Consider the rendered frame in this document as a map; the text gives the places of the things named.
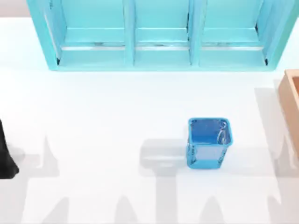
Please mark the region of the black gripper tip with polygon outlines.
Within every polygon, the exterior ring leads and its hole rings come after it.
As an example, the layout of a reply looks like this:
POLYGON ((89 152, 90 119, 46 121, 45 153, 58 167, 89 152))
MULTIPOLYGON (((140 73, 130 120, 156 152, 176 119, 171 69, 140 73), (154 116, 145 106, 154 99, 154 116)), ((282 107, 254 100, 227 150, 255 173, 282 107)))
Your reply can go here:
POLYGON ((0 120, 0 179, 13 179, 18 173, 19 168, 8 150, 0 120))

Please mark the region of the blue square plant pot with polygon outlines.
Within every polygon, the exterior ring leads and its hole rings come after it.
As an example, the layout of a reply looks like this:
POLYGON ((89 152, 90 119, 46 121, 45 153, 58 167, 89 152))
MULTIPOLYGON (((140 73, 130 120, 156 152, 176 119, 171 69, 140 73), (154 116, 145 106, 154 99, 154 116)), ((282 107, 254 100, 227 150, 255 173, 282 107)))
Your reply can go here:
POLYGON ((233 143, 227 118, 190 118, 186 163, 192 169, 219 169, 233 143))

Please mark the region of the light blue rack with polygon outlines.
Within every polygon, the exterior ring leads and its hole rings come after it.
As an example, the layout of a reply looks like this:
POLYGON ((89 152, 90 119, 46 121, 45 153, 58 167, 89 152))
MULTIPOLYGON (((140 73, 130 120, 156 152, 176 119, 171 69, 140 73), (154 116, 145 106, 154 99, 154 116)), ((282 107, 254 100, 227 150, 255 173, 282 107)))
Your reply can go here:
POLYGON ((55 71, 273 71, 299 0, 27 0, 55 71))

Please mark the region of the salmon-coloured shallow box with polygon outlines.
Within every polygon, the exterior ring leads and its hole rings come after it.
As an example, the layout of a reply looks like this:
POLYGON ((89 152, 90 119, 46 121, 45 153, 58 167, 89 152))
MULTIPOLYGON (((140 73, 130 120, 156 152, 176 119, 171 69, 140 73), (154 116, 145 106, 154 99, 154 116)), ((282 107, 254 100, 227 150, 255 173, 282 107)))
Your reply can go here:
POLYGON ((285 70, 278 95, 294 150, 299 157, 299 69, 285 70))

